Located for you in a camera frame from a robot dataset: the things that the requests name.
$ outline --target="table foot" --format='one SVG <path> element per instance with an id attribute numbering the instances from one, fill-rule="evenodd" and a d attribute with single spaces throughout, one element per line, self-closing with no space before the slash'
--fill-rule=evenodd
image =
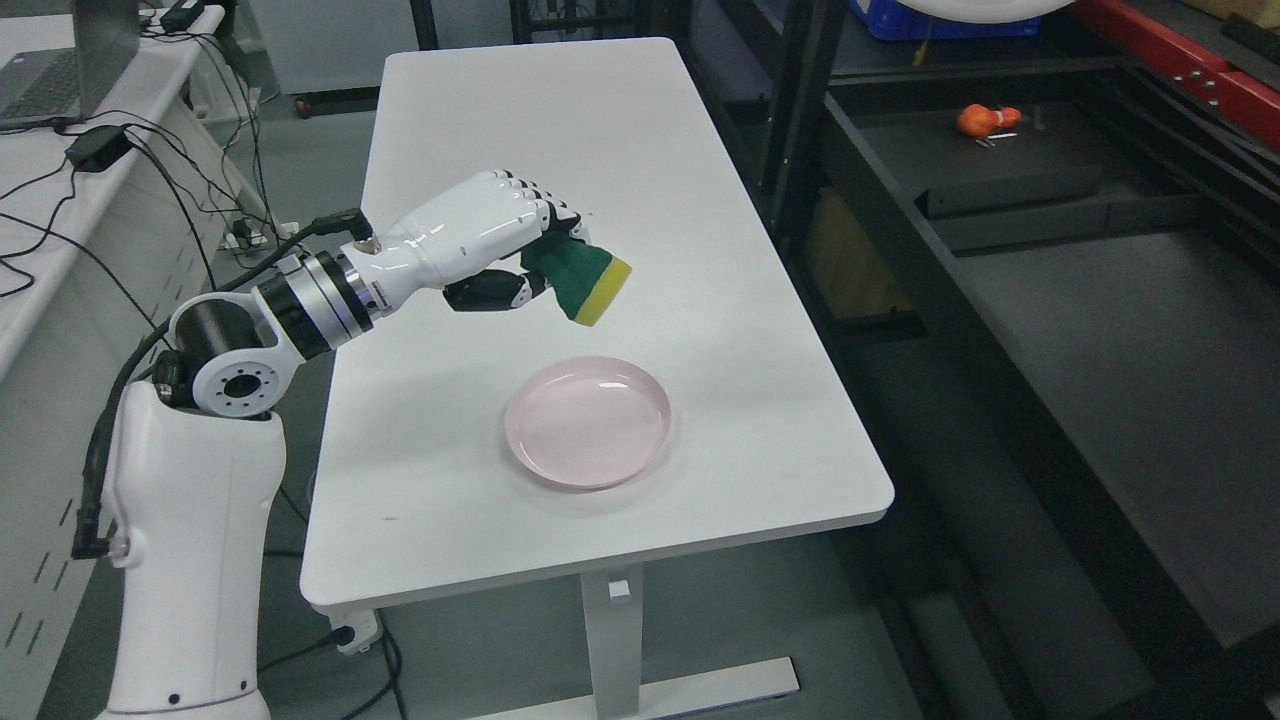
<path id="1" fill-rule="evenodd" d="M 796 680 L 791 659 L 777 657 L 640 685 L 640 714 L 634 717 L 636 720 L 677 717 L 701 710 L 788 696 L 799 689 L 800 683 Z M 595 720 L 595 717 L 594 696 L 582 696 L 474 720 Z"/>

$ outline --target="plate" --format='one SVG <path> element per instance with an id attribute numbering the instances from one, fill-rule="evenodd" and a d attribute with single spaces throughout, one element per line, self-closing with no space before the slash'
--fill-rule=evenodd
<path id="1" fill-rule="evenodd" d="M 561 486 L 599 489 L 653 461 L 671 429 L 671 401 L 626 360 L 572 357 L 529 378 L 503 424 L 526 468 Z"/>

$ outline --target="orange toy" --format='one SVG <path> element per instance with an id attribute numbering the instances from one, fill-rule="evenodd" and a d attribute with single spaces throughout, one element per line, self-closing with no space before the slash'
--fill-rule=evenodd
<path id="1" fill-rule="evenodd" d="M 969 105 L 956 118 L 956 129 L 969 137 L 987 137 L 997 128 L 1011 128 L 1023 119 L 1018 108 L 992 110 L 982 105 Z"/>

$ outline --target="table leg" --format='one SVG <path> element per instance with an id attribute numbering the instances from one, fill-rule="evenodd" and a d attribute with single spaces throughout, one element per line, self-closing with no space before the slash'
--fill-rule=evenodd
<path id="1" fill-rule="evenodd" d="M 593 694 L 475 720 L 657 720 L 800 689 L 790 657 L 640 684 L 644 566 L 582 573 Z"/>
<path id="2" fill-rule="evenodd" d="M 582 573 L 586 652 L 598 720 L 640 712 L 640 632 L 644 566 Z"/>

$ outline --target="sponge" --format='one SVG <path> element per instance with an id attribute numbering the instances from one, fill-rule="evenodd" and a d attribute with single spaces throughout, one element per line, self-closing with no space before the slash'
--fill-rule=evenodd
<path id="1" fill-rule="evenodd" d="M 547 233 L 526 246 L 520 266 L 547 278 L 564 315 L 588 327 L 600 319 L 631 274 L 631 265 L 608 250 L 562 232 Z"/>

